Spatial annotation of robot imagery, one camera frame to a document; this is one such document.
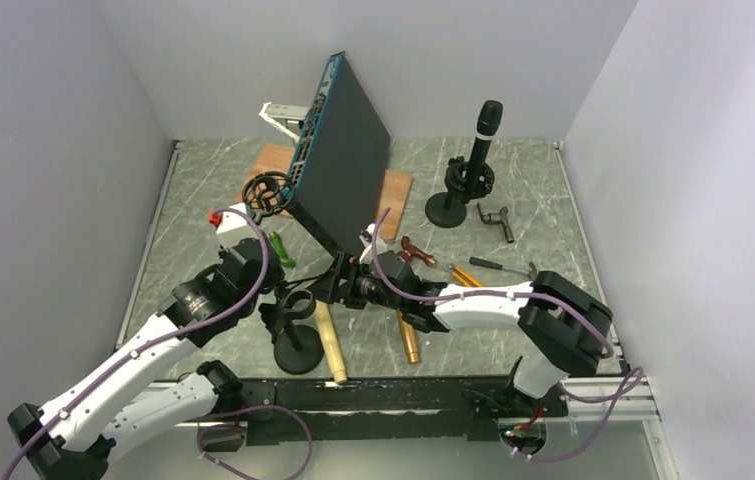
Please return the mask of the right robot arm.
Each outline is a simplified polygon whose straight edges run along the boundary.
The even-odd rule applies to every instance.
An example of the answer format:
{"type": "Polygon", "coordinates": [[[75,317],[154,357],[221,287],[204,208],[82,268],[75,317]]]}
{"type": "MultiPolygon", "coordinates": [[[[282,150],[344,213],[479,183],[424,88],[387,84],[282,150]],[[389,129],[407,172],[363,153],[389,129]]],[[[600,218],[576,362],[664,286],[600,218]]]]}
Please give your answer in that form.
{"type": "Polygon", "coordinates": [[[400,312],[424,333],[465,328],[517,329],[530,341],[504,388],[510,411],[527,415],[568,377],[593,376],[610,358],[612,311],[562,275],[544,270],[505,287],[464,287],[419,277],[391,251],[368,261],[337,256],[309,286],[317,300],[362,310],[377,305],[400,312]]]}

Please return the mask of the black tripod shock-mount stand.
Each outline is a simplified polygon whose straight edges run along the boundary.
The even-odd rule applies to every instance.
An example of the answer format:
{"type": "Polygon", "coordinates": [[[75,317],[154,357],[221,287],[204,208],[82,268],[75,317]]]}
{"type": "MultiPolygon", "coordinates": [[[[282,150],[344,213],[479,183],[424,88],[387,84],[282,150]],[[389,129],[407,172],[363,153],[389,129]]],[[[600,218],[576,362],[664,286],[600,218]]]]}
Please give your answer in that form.
{"type": "Polygon", "coordinates": [[[319,275],[289,280],[285,283],[290,290],[300,288],[312,293],[316,300],[333,304],[338,301],[339,270],[344,270],[345,254],[332,241],[323,227],[310,217],[297,199],[293,180],[281,171],[266,171],[247,181],[241,192],[242,201],[247,205],[254,219],[261,223],[265,218],[290,214],[323,247],[329,246],[332,261],[319,275]]]}

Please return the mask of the light gold microphone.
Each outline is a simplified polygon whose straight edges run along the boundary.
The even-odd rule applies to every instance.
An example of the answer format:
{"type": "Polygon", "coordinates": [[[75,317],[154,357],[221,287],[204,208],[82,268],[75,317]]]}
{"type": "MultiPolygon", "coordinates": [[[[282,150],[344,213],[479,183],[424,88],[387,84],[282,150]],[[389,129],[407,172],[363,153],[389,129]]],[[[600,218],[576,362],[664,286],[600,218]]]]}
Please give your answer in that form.
{"type": "Polygon", "coordinates": [[[326,303],[317,302],[314,317],[333,381],[339,385],[344,384],[348,381],[347,369],[329,306],[326,303]]]}

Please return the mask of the black round-base mic stand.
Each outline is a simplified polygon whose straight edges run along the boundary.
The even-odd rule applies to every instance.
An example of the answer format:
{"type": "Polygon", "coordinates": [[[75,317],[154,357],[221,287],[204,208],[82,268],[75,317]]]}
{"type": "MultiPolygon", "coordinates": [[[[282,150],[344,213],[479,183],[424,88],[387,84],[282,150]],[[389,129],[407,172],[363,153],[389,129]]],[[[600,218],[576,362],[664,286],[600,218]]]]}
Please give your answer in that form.
{"type": "Polygon", "coordinates": [[[320,335],[309,325],[299,324],[315,311],[316,301],[308,290],[278,288],[274,303],[259,306],[261,320],[271,335],[277,366],[285,373],[303,375],[321,362],[324,349],[320,335]]]}

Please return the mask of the dark gold microphone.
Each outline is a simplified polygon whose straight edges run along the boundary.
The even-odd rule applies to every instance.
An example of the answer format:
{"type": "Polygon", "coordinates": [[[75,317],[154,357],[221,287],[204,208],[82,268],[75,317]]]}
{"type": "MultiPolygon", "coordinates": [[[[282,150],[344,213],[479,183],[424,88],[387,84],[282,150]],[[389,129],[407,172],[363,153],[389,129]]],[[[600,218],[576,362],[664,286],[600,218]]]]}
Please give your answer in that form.
{"type": "Polygon", "coordinates": [[[404,320],[403,314],[400,311],[397,312],[397,319],[407,361],[409,364],[419,364],[421,362],[421,354],[416,330],[404,320]]]}

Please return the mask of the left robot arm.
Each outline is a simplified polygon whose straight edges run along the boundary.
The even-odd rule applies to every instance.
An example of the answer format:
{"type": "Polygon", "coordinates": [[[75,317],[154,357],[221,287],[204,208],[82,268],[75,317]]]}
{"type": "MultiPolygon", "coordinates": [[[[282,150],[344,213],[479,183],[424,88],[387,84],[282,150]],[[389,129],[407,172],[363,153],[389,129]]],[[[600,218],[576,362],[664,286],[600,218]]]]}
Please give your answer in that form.
{"type": "Polygon", "coordinates": [[[232,417],[244,403],[238,377],[219,360],[150,397],[142,392],[178,361],[234,328],[257,298],[282,281],[264,236],[219,252],[219,262],[178,285],[136,333],[69,390],[7,417],[19,451],[3,476],[27,460],[42,479],[100,479],[139,445],[187,420],[232,417]]]}

